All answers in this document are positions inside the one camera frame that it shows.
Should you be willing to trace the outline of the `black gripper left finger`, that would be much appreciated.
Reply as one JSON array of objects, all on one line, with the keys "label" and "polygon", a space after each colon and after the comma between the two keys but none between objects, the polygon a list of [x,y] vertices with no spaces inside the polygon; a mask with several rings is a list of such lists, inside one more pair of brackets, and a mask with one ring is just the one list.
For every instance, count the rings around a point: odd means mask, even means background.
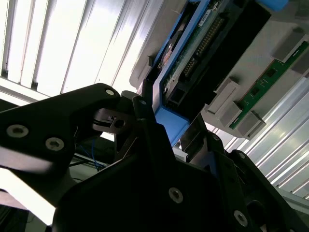
[{"label": "black gripper left finger", "polygon": [[78,144],[112,133],[114,159],[132,153],[173,158],[166,130],[147,99],[94,84],[0,114],[0,164],[10,169],[66,169]]}]

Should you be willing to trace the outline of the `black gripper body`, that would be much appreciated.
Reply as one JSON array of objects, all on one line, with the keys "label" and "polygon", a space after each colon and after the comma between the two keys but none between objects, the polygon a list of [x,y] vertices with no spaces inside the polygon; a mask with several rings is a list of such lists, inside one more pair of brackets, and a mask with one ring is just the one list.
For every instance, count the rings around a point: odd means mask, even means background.
[{"label": "black gripper body", "polygon": [[72,187],[60,200],[55,232],[241,232],[209,168],[175,160],[158,179],[150,164],[124,159]]}]

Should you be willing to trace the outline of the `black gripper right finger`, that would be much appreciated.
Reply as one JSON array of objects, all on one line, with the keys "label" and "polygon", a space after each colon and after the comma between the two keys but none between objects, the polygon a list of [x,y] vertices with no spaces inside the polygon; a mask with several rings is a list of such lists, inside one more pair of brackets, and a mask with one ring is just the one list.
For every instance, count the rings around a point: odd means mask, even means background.
[{"label": "black gripper right finger", "polygon": [[212,179],[204,189],[211,203],[210,228],[218,232],[300,232],[302,220],[250,158],[227,152],[198,115],[181,138],[186,162]]}]

